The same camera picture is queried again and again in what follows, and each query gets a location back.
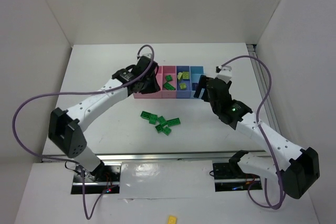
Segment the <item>purple lego brick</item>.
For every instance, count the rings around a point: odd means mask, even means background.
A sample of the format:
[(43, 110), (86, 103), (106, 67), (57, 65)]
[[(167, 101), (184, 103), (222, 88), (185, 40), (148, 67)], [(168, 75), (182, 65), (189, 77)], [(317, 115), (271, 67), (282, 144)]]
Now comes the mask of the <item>purple lego brick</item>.
[(198, 87), (198, 83), (192, 83), (192, 90), (196, 91)]

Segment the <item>lime lego brick small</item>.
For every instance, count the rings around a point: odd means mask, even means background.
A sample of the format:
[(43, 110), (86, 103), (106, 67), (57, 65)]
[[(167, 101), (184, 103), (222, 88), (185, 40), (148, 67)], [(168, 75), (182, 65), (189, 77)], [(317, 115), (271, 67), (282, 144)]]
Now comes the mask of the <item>lime lego brick small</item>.
[(186, 90), (187, 89), (187, 85), (186, 85), (185, 82), (179, 83), (179, 87), (180, 87), (180, 90)]

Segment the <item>lime lego brick front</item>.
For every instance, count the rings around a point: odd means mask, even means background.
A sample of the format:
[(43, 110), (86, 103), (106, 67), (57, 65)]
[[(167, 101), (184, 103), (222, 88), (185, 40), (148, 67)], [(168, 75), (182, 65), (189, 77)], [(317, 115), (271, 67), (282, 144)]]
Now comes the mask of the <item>lime lego brick front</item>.
[(189, 80), (190, 79), (190, 73), (188, 71), (182, 72), (182, 79), (183, 80)]

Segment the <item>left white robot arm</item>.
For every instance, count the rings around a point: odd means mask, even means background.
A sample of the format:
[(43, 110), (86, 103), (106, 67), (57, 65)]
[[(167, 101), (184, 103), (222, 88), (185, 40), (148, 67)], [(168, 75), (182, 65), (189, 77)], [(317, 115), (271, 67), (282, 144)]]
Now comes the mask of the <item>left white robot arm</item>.
[(159, 67), (146, 56), (115, 72), (111, 79), (82, 102), (51, 112), (48, 137), (69, 158), (78, 162), (92, 177), (100, 180), (109, 172), (104, 162), (88, 147), (84, 136), (89, 125), (113, 105), (134, 93), (151, 94), (160, 91), (156, 75)]

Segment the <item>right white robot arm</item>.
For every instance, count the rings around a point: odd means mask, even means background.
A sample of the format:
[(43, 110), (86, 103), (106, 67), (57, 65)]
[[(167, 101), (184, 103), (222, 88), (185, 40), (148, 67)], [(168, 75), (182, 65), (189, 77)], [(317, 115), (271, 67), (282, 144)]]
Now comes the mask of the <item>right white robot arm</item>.
[(250, 107), (232, 99), (231, 82), (219, 78), (200, 77), (194, 97), (210, 103), (213, 113), (233, 130), (255, 141), (275, 161), (259, 158), (248, 151), (238, 151), (229, 159), (233, 174), (254, 174), (281, 181), (283, 191), (299, 199), (319, 178), (318, 153), (311, 147), (304, 149), (284, 138), (266, 123), (257, 120)]

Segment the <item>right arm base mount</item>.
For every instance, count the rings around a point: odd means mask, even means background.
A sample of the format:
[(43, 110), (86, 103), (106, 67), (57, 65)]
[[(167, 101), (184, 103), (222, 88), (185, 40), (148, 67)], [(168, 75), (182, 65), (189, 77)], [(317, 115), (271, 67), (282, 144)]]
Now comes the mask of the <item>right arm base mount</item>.
[(215, 191), (243, 191), (261, 190), (260, 177), (254, 174), (246, 174), (238, 167), (238, 161), (247, 151), (238, 151), (227, 162), (213, 163), (213, 169), (209, 175), (214, 178)]

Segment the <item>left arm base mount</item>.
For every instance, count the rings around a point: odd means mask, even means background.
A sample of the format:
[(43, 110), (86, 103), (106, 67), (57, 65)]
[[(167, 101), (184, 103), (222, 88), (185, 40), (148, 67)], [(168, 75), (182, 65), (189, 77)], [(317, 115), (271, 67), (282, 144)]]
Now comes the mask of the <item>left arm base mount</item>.
[[(65, 165), (65, 168), (74, 173), (71, 194), (81, 195), (82, 177), (79, 166), (76, 165), (74, 168), (70, 168), (70, 166)], [(102, 174), (97, 176), (92, 176), (89, 172), (85, 171), (85, 193), (88, 195), (100, 194), (104, 190), (106, 194), (118, 194), (120, 192), (120, 175), (120, 163), (107, 164)]]

